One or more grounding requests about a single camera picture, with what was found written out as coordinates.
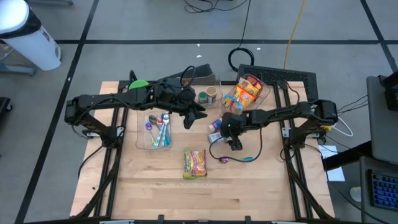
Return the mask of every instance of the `desk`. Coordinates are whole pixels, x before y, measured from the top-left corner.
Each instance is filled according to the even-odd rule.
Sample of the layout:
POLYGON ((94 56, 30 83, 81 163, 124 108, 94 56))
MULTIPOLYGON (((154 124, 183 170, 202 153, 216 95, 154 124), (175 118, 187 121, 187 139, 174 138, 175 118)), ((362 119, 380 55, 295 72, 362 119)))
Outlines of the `desk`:
MULTIPOLYGON (((307 100, 302 82, 290 82, 290 86, 299 92, 302 101, 307 100)), ((117 88, 118 82, 103 82, 100 93, 116 93, 117 88)), ((204 87, 194 88, 198 92, 204 87)), ((227 93, 231 86, 222 88, 227 93)), ((283 106, 282 90, 280 93, 283 106)), ((289 96, 291 103, 296 103, 297 95, 289 90, 289 96)), ((273 90, 259 108, 276 108, 273 90)), ((184 180, 183 150, 207 151, 207 125, 221 116, 221 110, 208 109, 208 117, 195 121, 189 130, 183 128, 183 117, 172 114, 172 149, 155 152, 135 146, 137 115, 151 112, 129 110, 112 219, 156 220, 159 214, 165 215, 167 220, 243 220, 245 215, 250 215, 253 220, 295 219, 286 164, 279 158, 282 149, 279 123, 271 123, 262 130, 262 154, 255 162, 243 164, 231 161, 222 164, 206 152, 208 176, 184 180)), ((105 125, 111 124, 112 115, 113 110, 95 111, 95 117, 105 125)), ((295 124, 299 126, 304 121, 299 118, 295 124)), ((247 132, 239 138, 243 144, 242 151, 231 151, 227 144, 220 143, 212 149, 215 156, 245 157, 258 153, 259 131, 247 132)), ((308 139, 306 143, 318 146, 314 139, 308 139)), ((85 157, 100 145, 100 139, 89 140, 85 157)), ((95 155, 82 169, 71 215, 80 212, 95 193, 94 189, 98 188, 104 152, 95 155)), ((325 211, 334 216, 319 152, 310 147, 301 152, 309 191, 325 211)), ((305 216, 299 189, 298 197, 302 216, 305 216)), ((107 198, 106 192, 103 208, 107 198)))

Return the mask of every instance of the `metal leg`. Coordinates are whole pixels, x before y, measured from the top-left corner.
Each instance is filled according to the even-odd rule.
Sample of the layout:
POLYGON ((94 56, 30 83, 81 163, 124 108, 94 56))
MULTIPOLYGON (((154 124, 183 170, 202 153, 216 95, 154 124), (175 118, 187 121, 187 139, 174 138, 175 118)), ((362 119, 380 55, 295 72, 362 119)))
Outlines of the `metal leg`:
POLYGON ((362 143, 352 149, 324 159, 323 168, 325 169, 325 171, 336 169, 341 166, 358 161, 361 156, 372 157, 371 141, 362 143))

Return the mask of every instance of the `white paper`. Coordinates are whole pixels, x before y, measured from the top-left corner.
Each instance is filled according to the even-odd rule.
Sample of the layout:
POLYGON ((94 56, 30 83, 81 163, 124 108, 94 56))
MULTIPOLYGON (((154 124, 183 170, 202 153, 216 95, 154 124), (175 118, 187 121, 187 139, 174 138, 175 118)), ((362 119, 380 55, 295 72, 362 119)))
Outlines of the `white paper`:
MULTIPOLYGON (((319 151, 321 151, 322 153, 322 158, 327 158, 330 156, 334 156, 337 154, 337 148, 336 146, 321 146, 319 145, 319 151)), ((344 178, 344 173, 343 173, 343 169, 341 167, 333 169, 333 170, 329 170, 328 171, 328 177, 329 177, 329 181, 340 181, 340 182, 344 182, 346 181, 346 179, 344 178)))

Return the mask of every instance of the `white trash can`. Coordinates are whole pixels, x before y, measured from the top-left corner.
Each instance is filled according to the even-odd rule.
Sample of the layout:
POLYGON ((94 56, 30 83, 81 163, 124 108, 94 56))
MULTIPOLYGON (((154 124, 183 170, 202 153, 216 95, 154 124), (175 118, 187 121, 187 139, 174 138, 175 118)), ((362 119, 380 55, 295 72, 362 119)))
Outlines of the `white trash can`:
POLYGON ((0 39, 43 71, 61 64, 61 48, 24 0, 0 0, 0 39))

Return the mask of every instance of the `chip bag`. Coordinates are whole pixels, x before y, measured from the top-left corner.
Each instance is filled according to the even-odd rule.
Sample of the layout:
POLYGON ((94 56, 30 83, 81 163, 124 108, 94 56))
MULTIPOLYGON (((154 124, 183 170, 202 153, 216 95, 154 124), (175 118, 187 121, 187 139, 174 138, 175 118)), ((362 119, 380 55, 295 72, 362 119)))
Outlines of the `chip bag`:
POLYGON ((206 177, 206 151, 184 151, 184 179, 206 177))

